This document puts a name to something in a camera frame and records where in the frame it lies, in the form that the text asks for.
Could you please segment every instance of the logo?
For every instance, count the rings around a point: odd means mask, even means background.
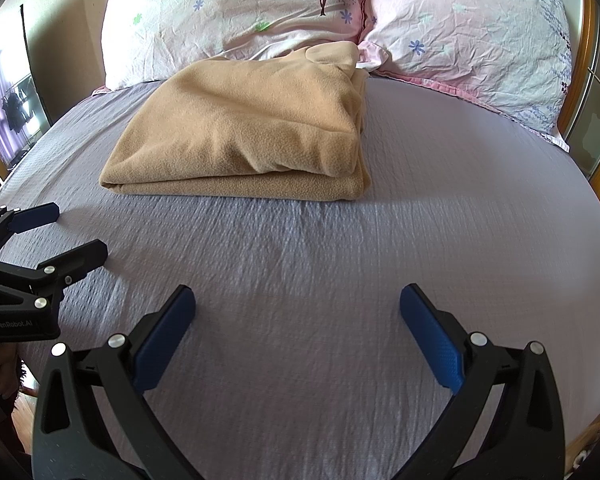
[[[25,326],[33,326],[33,322],[30,319],[24,321],[5,321],[0,323],[0,328],[21,328]]]

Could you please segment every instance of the blanket fold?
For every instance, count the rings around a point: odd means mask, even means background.
[[[128,124],[100,185],[123,194],[354,200],[367,73],[340,41],[266,61],[202,60]]]

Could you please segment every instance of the gray bed sheet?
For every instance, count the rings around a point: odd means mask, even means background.
[[[362,200],[110,193],[98,174],[157,86],[88,98],[37,143],[0,204],[55,201],[62,215],[0,257],[34,267],[108,244],[105,267],[66,291],[60,339],[74,349],[128,332],[179,283],[193,289],[193,326],[146,398],[208,480],[391,478],[449,399],[398,314],[411,282],[497,344],[542,341],[568,439],[600,412],[600,204],[562,150],[467,102],[372,78]],[[53,343],[22,346],[37,376]]]

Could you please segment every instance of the pillow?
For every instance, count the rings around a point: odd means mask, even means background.
[[[363,66],[557,134],[571,82],[562,0],[366,0],[365,13]]]
[[[362,0],[109,0],[102,27],[112,90],[167,79],[213,56],[269,59],[358,41]]]

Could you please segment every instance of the white pillow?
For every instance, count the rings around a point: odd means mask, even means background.
[[[363,0],[109,0],[102,28],[112,90],[167,79],[213,56],[269,59],[357,41]]]

